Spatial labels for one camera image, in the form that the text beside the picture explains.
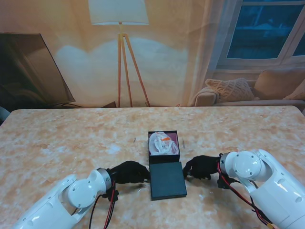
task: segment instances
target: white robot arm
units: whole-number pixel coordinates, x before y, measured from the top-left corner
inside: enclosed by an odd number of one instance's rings
[[[93,170],[86,179],[77,180],[76,175],[69,175],[28,209],[13,228],[71,229],[88,212],[97,196],[106,193],[111,186],[111,178],[103,168]],[[61,199],[79,208],[78,212],[71,215]]]
[[[270,153],[241,151],[223,154],[221,172],[237,178],[262,212],[280,229],[305,225],[305,187]],[[256,188],[251,182],[264,182]]]

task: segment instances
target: black box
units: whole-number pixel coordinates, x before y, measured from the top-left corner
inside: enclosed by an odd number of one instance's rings
[[[149,170],[152,200],[186,196],[181,162],[151,164]]]
[[[150,136],[155,132],[148,132],[148,141]],[[176,143],[179,154],[152,156],[148,144],[152,200],[179,198],[187,195],[182,165],[179,162],[180,149],[178,133],[175,130],[163,132]]]
[[[149,151],[149,138],[150,136],[158,131],[149,131],[148,132],[148,160],[149,164],[158,164],[158,163],[166,163],[166,162],[178,162],[180,160],[180,148],[179,148],[179,140],[178,140],[178,133],[176,130],[170,131],[162,131],[167,134],[178,146],[179,154],[177,155],[151,155]]]

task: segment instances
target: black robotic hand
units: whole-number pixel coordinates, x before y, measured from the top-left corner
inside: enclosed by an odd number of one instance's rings
[[[110,177],[118,184],[142,183],[150,179],[147,168],[135,161],[125,161],[122,164],[109,169]]]
[[[196,156],[192,160],[188,161],[183,169],[184,178],[187,175],[194,178],[207,178],[211,179],[211,174],[217,173],[217,163],[219,162],[219,156]]]

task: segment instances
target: white plastic bag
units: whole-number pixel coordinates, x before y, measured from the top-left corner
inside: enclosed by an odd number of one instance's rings
[[[151,155],[179,154],[176,143],[164,132],[155,132],[149,138]]]

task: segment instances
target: table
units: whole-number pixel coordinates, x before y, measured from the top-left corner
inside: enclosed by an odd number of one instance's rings
[[[305,118],[292,106],[17,110],[0,127],[0,228],[66,175],[126,160],[148,167],[148,131],[177,130],[181,162],[262,148],[305,185]],[[109,228],[265,228],[250,208],[212,180],[186,180],[185,198],[151,201],[149,184],[117,185]],[[233,186],[246,195],[239,184]],[[100,199],[92,228],[102,228],[109,202]],[[88,228],[90,214],[75,227]]]

